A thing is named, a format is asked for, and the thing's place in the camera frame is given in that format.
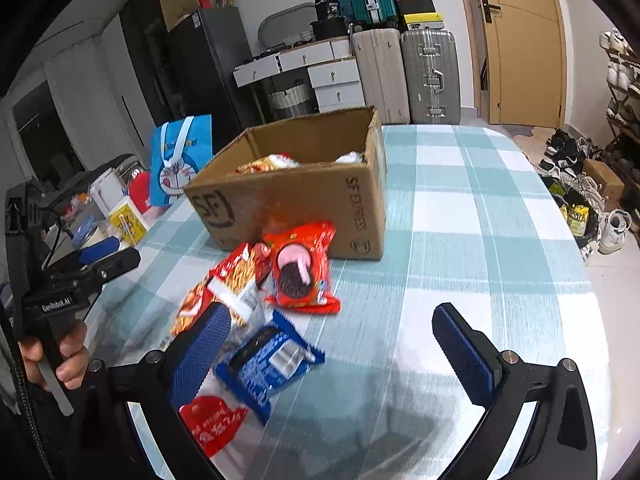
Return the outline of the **person's left hand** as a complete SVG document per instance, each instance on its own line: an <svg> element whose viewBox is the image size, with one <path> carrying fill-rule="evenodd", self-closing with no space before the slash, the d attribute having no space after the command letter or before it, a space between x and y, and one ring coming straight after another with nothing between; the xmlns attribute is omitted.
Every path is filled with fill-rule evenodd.
<svg viewBox="0 0 640 480"><path fill-rule="evenodd" d="M85 347L87 326L84 321L76 320L58 345L62 364L56 369L55 375L68 390L76 390L81 386L90 356ZM43 360L43 348L37 338L26 338L18 343L28 380L46 391L50 388L42 377L38 363Z"/></svg>

